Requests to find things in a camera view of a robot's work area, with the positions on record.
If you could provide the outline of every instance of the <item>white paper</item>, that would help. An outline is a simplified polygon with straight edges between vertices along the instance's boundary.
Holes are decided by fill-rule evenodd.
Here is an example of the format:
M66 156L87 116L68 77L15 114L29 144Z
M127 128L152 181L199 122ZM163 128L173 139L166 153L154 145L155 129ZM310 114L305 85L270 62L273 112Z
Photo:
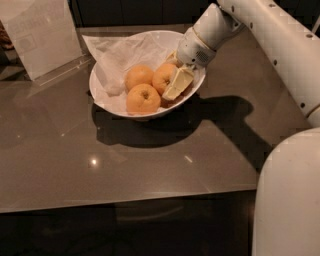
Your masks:
M160 46L153 39L151 33L131 37L83 38L97 61L100 69L97 77L109 96L123 94L124 78L131 67L145 64L155 70L170 53L169 49Z
M82 56L66 0L0 0L0 19L31 80Z

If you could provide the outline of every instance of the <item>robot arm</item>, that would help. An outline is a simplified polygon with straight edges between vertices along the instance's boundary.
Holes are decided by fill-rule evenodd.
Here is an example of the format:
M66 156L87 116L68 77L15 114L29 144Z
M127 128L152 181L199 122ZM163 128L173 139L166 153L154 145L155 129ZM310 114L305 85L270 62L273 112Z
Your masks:
M177 59L203 67L245 25L313 127L320 127L320 40L271 0L218 0L181 40Z

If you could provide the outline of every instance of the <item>white bowl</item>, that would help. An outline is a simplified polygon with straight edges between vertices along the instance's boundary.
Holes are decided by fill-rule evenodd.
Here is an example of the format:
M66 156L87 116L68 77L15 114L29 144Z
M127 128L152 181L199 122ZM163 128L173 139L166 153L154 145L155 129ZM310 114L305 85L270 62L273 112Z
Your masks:
M173 31L165 31L165 30L157 30L157 31L149 31L149 32L143 32L137 35L134 35L136 38L140 35L143 36L145 33L149 33L152 35L153 39L162 47L167 48L170 51L176 50L179 44L179 40L182 38L183 34ZM185 101L187 101L201 86L203 83L203 80L206 76L206 69L203 68L201 70L195 70L195 78L191 85L190 90L185 93L183 98L179 100L179 102L173 104L172 106L168 108L159 108L156 113L147 114L147 115L129 115L126 111L119 111L118 108L114 107L119 104L123 104L125 106L125 97L120 96L110 96L108 93L104 92L104 89L97 78L97 74L101 71L99 71L100 66L95 64L95 66L92 69L90 80L89 80L89 86L90 91L92 94L92 97L94 99L97 98L97 94L99 93L99 99L103 101L103 104L99 104L96 102L97 105L105 109L106 111L121 116L128 119L133 119L137 121L147 121L150 119L158 118L161 116L164 116L168 113L170 113L175 108L181 106Z

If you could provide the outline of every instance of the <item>floor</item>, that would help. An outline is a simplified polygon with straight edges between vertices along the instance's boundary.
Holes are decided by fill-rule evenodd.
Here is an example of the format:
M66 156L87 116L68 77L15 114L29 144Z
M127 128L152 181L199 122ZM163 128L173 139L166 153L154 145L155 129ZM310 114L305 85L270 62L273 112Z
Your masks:
M0 256L248 256L254 191L0 215Z

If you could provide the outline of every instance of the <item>food item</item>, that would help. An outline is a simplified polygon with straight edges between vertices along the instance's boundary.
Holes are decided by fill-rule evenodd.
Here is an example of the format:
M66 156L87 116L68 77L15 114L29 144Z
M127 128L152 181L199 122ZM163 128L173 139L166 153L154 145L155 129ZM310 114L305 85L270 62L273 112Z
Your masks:
M162 97L166 100L175 100L192 83L193 78L193 71L186 66L182 66L175 73L175 77L172 78Z
M130 115L146 115L157 112L161 97L150 84L134 86L127 95L127 112Z
M128 91L138 84L152 84L153 70L144 64L133 66L125 77L125 86Z
M164 93L178 68L172 63L163 63L154 72L152 85L160 95Z

